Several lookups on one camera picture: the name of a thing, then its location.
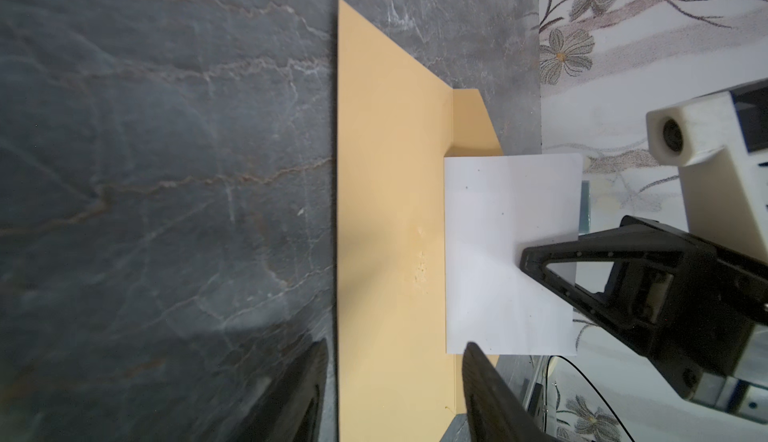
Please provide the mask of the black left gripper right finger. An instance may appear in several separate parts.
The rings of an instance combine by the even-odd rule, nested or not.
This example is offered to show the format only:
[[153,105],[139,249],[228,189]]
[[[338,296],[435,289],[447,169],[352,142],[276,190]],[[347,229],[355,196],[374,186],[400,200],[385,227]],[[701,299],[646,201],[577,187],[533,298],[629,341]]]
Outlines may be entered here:
[[474,342],[466,345],[462,356],[462,381],[472,442],[554,441],[536,426]]

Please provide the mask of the blue bordered floral letter paper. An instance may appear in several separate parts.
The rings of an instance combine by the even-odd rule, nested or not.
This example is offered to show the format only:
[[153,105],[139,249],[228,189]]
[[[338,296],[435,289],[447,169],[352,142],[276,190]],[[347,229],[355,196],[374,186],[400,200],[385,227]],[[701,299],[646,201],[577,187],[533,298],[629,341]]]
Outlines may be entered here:
[[524,249],[578,238],[578,153],[444,160],[446,349],[572,355],[572,307],[526,275]]

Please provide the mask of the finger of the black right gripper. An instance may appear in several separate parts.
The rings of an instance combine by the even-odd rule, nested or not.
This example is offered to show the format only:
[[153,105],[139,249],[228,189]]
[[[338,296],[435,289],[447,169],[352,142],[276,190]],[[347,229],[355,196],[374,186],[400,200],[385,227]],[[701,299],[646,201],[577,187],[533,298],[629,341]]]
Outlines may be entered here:
[[[610,263],[604,290],[591,292],[551,269],[571,262]],[[682,332],[688,305],[710,280],[715,263],[711,244],[666,224],[626,216],[618,228],[528,247],[520,268],[637,354],[651,358]]]

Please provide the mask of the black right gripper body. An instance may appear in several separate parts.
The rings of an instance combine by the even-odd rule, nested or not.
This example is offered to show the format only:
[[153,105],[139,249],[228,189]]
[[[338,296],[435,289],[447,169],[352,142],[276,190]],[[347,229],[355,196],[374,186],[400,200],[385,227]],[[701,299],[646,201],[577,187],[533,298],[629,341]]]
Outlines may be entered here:
[[685,400],[767,397],[767,266],[721,247],[616,261],[603,296],[609,332]]

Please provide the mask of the tan paper envelope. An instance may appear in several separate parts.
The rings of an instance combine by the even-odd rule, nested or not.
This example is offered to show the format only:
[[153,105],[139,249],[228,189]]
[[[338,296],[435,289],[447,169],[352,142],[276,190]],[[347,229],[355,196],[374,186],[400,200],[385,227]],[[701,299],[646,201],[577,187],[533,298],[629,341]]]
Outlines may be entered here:
[[338,434],[437,441],[466,410],[446,348],[447,156],[496,156],[479,90],[456,90],[347,2],[337,30]]

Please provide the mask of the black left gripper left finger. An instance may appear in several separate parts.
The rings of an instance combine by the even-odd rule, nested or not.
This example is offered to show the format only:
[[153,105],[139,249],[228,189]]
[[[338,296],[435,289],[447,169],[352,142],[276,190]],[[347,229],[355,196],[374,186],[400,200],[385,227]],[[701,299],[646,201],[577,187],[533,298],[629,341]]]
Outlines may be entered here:
[[273,381],[241,426],[234,441],[317,441],[327,381],[328,347],[313,342]]

